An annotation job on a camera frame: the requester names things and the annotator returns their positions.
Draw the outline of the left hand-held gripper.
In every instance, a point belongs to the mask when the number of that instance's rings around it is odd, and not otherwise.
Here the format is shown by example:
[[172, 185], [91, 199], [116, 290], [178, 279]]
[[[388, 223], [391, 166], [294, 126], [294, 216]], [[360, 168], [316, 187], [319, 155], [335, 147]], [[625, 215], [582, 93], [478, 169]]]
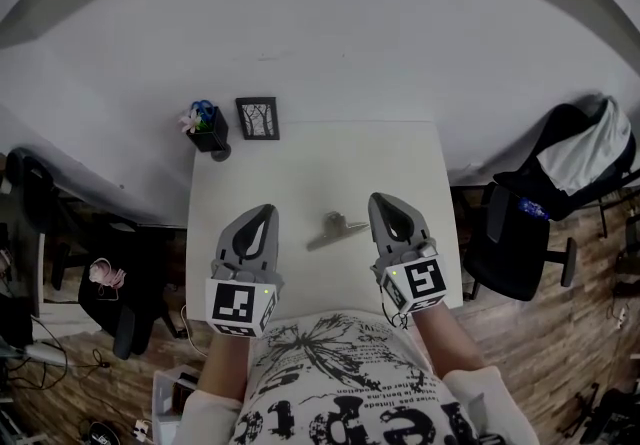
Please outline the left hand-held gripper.
[[[261, 337], [284, 286], [276, 270], [279, 213], [272, 204], [254, 207], [221, 233], [206, 280], [206, 322], [219, 334]], [[263, 271], [246, 267], [261, 267]]]

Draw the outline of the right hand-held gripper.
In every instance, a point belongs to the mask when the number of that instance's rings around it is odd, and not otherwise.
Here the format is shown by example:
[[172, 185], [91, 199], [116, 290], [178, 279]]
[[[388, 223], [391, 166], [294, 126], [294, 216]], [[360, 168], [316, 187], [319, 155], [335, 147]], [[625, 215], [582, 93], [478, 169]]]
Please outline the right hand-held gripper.
[[442, 302], [447, 294], [446, 277], [432, 239], [392, 253], [402, 243], [419, 243], [428, 238], [422, 214], [404, 200], [378, 192], [369, 197], [368, 213], [380, 255], [371, 270], [397, 311], [409, 314]]

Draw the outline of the person's right forearm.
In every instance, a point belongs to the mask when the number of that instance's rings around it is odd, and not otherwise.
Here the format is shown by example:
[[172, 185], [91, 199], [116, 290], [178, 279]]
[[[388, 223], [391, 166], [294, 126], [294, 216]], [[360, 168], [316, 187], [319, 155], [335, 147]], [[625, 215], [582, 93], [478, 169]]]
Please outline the person's right forearm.
[[413, 312], [411, 316], [438, 377], [487, 366], [479, 347], [445, 303]]

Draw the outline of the person's left forearm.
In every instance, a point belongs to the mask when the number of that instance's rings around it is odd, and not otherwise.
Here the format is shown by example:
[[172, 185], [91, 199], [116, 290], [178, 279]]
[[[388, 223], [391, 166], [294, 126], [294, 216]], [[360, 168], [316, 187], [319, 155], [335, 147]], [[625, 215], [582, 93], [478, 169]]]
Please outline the person's left forearm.
[[197, 389], [242, 402], [248, 380], [248, 338], [214, 333]]

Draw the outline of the white table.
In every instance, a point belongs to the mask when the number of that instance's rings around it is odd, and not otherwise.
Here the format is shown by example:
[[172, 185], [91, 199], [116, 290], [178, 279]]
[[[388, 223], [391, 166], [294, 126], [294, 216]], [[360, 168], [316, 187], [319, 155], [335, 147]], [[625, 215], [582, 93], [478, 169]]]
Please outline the white table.
[[223, 229], [253, 207], [279, 213], [277, 270], [285, 285], [278, 319], [332, 310], [381, 313], [372, 272], [378, 252], [369, 232], [309, 250], [330, 212], [364, 222], [374, 192], [419, 210], [442, 255], [446, 304], [462, 305], [458, 238], [438, 133], [430, 122], [306, 122], [285, 124], [280, 138], [248, 141], [231, 132], [231, 156], [195, 157], [186, 246], [186, 304], [203, 320], [205, 284]]

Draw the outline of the black pen holder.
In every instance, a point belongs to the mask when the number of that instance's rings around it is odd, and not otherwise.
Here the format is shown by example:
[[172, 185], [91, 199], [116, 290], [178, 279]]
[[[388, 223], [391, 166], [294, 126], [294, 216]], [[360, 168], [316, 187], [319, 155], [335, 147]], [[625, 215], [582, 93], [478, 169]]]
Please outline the black pen holder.
[[209, 153], [216, 162], [224, 162], [231, 155], [228, 132], [229, 126], [226, 119], [219, 107], [215, 106], [212, 120], [209, 123], [202, 122], [199, 130], [188, 136], [200, 152]]

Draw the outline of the black office chair with headrest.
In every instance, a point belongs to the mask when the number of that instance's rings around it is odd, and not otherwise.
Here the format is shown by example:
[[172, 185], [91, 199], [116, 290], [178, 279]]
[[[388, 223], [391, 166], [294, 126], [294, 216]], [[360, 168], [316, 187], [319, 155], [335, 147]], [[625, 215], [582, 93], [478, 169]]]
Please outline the black office chair with headrest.
[[[53, 261], [53, 287], [61, 287], [67, 269], [83, 269], [78, 303], [113, 337], [113, 354], [122, 360], [143, 354], [159, 319], [174, 338], [185, 339], [187, 331], [175, 326], [164, 297], [168, 279], [163, 253], [174, 234], [109, 213], [85, 218], [74, 209], [71, 199], [62, 196], [53, 176], [37, 158], [24, 149], [14, 149], [7, 157], [22, 172], [24, 196], [37, 204], [27, 205], [31, 219], [47, 237], [62, 240]], [[127, 273], [118, 301], [99, 299], [97, 286], [89, 280], [89, 267], [98, 258], [108, 259], [115, 269]]]

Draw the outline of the blue packet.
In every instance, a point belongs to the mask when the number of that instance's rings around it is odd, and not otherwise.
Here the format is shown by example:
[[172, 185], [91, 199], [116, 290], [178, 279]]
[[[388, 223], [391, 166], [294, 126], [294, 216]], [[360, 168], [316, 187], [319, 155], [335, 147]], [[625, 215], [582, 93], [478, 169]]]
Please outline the blue packet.
[[549, 213], [540, 205], [528, 198], [521, 197], [518, 200], [518, 210], [531, 218], [548, 221]]

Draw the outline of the pale pink white bundle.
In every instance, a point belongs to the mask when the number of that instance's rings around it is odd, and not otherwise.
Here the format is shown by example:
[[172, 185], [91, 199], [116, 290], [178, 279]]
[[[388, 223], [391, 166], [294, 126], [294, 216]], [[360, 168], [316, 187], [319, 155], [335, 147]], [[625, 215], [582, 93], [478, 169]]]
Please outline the pale pink white bundle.
[[106, 258], [96, 259], [89, 267], [89, 280], [97, 286], [98, 298], [104, 301], [119, 300], [126, 276], [123, 269], [115, 269]]

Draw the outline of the person's white printed shirt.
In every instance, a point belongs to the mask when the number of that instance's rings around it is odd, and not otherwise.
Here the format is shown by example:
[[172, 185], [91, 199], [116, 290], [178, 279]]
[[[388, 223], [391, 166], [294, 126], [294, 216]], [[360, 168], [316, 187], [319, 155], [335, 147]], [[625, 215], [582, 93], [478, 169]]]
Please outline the person's white printed shirt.
[[173, 445], [539, 445], [498, 368], [435, 373], [419, 335], [325, 312], [250, 340], [242, 402], [196, 390]]

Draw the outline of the clear plastic storage box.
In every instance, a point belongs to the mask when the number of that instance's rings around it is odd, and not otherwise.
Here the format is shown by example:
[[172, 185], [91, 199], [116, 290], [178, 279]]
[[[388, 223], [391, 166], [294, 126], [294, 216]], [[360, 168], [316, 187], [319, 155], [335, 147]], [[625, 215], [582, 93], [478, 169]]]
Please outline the clear plastic storage box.
[[171, 445], [181, 421], [179, 391], [189, 396], [196, 388], [199, 372], [188, 365], [157, 370], [153, 375], [152, 433], [155, 445]]

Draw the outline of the white cloth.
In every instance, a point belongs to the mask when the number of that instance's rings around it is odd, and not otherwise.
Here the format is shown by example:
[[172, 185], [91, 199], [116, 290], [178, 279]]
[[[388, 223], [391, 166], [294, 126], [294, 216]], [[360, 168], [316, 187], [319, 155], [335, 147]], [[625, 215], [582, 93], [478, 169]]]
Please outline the white cloth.
[[585, 131], [537, 154], [543, 172], [568, 196], [595, 182], [619, 159], [631, 139], [630, 121], [610, 97], [604, 98], [595, 117]]

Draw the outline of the grey desk with white legs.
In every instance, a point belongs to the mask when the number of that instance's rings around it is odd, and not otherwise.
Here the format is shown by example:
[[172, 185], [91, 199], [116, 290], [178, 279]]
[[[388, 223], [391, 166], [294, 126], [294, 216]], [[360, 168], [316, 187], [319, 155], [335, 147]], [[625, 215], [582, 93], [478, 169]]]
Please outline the grey desk with white legs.
[[75, 299], [53, 301], [45, 297], [45, 242], [29, 215], [20, 183], [22, 172], [0, 153], [0, 291], [14, 295], [26, 310], [54, 336], [94, 333], [99, 326]]

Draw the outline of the black picture frame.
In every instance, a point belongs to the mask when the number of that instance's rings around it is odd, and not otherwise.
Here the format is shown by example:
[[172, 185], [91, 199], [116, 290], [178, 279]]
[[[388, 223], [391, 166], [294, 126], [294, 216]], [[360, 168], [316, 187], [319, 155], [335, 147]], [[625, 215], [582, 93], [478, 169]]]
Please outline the black picture frame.
[[245, 140], [279, 140], [277, 105], [274, 97], [235, 99]]

